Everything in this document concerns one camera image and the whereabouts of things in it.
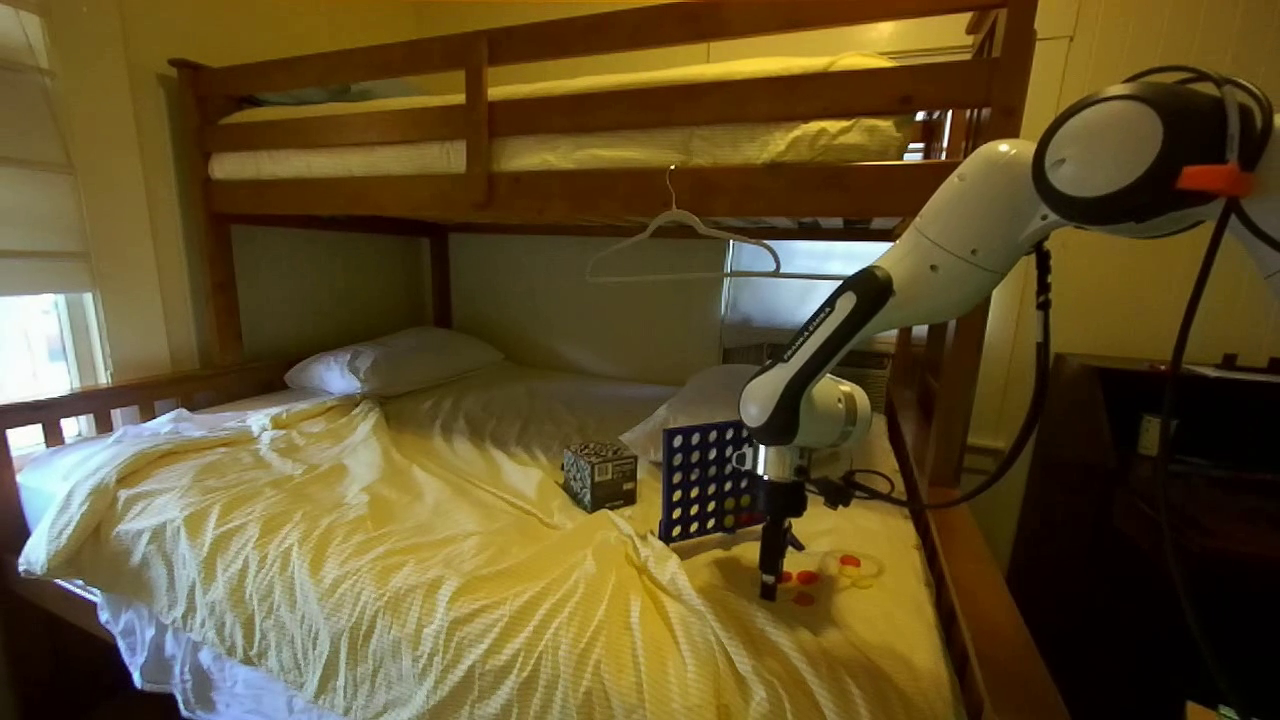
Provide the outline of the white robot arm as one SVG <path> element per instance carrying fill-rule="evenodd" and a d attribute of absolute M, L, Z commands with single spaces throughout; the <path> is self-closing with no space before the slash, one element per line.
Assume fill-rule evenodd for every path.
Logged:
<path fill-rule="evenodd" d="M 828 384 L 851 343 L 973 312 L 1057 228 L 1164 239 L 1215 215 L 1276 268 L 1276 171 L 1272 100 L 1187 64 L 1132 73 L 1070 104 L 1038 141 L 968 152 L 901 239 L 851 271 L 741 390 L 763 479 L 759 596 L 778 596 L 792 518 L 808 509 L 803 453 L 851 426 Z"/>

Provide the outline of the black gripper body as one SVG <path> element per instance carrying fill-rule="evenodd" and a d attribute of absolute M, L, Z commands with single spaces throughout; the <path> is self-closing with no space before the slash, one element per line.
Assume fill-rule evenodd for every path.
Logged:
<path fill-rule="evenodd" d="M 800 453 L 763 443 L 758 453 L 758 475 L 763 479 L 763 549 L 780 552 L 787 549 L 787 525 L 808 509 Z"/>

